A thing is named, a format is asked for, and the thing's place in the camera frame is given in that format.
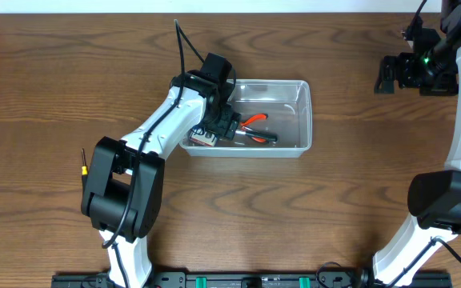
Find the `blue precision screwdriver set case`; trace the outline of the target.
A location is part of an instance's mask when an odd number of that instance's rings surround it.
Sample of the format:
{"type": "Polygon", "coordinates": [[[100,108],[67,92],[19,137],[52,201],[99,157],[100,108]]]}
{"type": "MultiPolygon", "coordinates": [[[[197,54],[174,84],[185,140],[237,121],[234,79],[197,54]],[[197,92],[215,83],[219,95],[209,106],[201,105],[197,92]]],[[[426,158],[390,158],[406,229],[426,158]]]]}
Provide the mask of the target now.
{"type": "Polygon", "coordinates": [[[215,134],[200,127],[193,128],[190,131],[189,139],[195,144],[209,147],[214,147],[218,141],[218,137],[215,134]]]}

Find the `claw hammer black handle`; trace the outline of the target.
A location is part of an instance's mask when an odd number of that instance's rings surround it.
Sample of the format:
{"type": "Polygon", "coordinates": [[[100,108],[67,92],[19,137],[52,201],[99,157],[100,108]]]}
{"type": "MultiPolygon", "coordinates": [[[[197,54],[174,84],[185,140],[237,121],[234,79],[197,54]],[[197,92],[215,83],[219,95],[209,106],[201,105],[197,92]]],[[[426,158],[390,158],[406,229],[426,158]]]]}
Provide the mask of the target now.
{"type": "Polygon", "coordinates": [[[264,134],[253,130],[236,130],[235,133],[252,138],[256,142],[276,142],[278,140],[275,134],[264,134]]]}

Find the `red handled pliers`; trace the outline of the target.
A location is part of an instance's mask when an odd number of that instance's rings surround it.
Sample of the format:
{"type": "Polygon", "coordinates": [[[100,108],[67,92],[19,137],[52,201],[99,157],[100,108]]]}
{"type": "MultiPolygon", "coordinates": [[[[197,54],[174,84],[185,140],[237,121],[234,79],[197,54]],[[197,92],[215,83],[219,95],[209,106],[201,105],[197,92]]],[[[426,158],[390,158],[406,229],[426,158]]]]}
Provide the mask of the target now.
{"type": "MultiPolygon", "coordinates": [[[[257,121],[267,120],[267,119],[268,119],[267,114],[253,115],[250,118],[248,118],[246,121],[240,123],[240,130],[249,130],[249,131],[251,131],[251,128],[249,127],[250,124],[252,124],[254,122],[257,122],[257,121]]],[[[250,138],[252,140],[254,140],[255,142],[259,142],[259,143],[266,143],[267,142],[267,140],[264,139],[264,138],[256,138],[256,137],[252,137],[252,136],[250,136],[250,138]]]]}

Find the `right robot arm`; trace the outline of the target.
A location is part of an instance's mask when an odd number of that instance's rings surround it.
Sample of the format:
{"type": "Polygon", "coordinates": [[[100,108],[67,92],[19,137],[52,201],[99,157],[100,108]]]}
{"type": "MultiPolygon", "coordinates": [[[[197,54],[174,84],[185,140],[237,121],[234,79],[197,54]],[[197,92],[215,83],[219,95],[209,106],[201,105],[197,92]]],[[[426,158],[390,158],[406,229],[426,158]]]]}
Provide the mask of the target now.
{"type": "Polygon", "coordinates": [[[454,134],[443,170],[413,178],[408,216],[355,286],[450,287],[449,275],[423,274],[420,268],[441,247],[461,264],[449,244],[461,235],[461,0],[442,3],[439,30],[423,27],[416,15],[403,38],[412,51],[380,62],[374,92],[391,94],[399,86],[422,96],[456,96],[454,134]]]}

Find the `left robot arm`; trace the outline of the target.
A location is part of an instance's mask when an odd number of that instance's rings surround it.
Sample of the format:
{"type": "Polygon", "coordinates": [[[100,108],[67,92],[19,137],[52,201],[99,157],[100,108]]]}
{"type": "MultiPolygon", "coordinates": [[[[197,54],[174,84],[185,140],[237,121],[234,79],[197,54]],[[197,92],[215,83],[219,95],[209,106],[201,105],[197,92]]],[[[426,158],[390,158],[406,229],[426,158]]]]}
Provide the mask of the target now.
{"type": "Polygon", "coordinates": [[[161,207],[166,160],[196,126],[235,134],[239,116],[228,102],[235,84],[231,68],[174,77],[163,103],[140,127],[119,140],[101,138],[83,164],[81,212],[103,238],[114,285],[146,285],[152,271],[146,236],[161,207]]]}

